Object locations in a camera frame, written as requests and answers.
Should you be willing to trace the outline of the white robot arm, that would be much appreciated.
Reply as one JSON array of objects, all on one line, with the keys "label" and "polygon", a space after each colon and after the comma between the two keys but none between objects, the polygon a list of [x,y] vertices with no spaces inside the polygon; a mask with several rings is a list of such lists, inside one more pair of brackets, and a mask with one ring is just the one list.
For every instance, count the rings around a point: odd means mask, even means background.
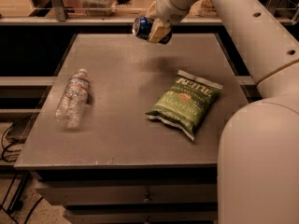
[{"label": "white robot arm", "polygon": [[299,44],[258,0],[211,0],[260,100],[219,143],[218,224],[299,224]]}]

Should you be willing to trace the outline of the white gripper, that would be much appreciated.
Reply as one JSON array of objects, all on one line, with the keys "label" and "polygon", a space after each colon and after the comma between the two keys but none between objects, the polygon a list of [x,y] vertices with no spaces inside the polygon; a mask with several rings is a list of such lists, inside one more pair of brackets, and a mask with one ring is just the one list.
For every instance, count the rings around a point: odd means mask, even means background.
[{"label": "white gripper", "polygon": [[146,17],[155,19],[149,33],[150,43],[167,44],[172,36],[171,25],[180,23],[199,0],[156,0],[151,3]]}]

